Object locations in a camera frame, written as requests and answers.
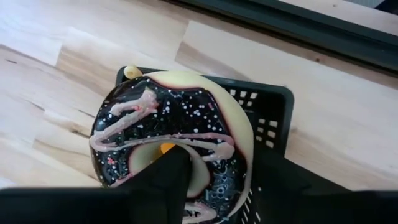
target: wooden surface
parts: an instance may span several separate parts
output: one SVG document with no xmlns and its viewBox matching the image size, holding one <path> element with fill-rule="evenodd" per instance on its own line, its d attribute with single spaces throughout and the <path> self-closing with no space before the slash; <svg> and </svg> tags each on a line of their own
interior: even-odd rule
<svg viewBox="0 0 398 224">
<path fill-rule="evenodd" d="M 398 16 L 345 0 L 279 0 L 327 16 L 398 35 Z"/>
<path fill-rule="evenodd" d="M 0 1 L 0 45 L 0 187 L 98 185 L 91 125 L 136 64 L 286 86 L 288 159 L 398 189 L 397 79 L 154 0 Z"/>
</svg>

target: donut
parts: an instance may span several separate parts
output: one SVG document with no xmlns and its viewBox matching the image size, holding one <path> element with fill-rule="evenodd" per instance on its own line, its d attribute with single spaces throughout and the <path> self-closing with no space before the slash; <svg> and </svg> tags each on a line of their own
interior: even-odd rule
<svg viewBox="0 0 398 224">
<path fill-rule="evenodd" d="M 222 223 L 248 196 L 253 131 L 242 107 L 215 82 L 190 72 L 154 72 L 115 87 L 90 136 L 95 171 L 117 187 L 162 156 L 162 144 L 190 153 L 182 223 Z"/>
</svg>

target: black plastic basket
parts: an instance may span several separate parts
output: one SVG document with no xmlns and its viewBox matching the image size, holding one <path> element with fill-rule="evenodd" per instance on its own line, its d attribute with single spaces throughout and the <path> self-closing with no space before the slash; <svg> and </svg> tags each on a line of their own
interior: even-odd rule
<svg viewBox="0 0 398 224">
<path fill-rule="evenodd" d="M 123 70 L 124 67 L 118 72 L 117 85 L 128 80 L 124 76 Z M 139 70 L 143 74 L 160 71 L 151 68 L 139 68 Z M 212 76 L 205 77 L 222 86 L 242 106 L 252 125 L 256 145 L 261 145 L 284 156 L 294 104 L 292 92 L 282 86 Z M 269 210 L 260 201 L 256 203 L 255 199 L 261 197 L 260 186 L 261 184 L 256 180 L 254 174 L 252 189 L 241 211 L 233 216 L 229 222 L 224 222 L 224 224 L 238 224 L 241 222 L 243 224 L 265 223 L 265 219 L 261 221 L 261 217 L 266 215 L 265 213 L 269 212 Z"/>
</svg>

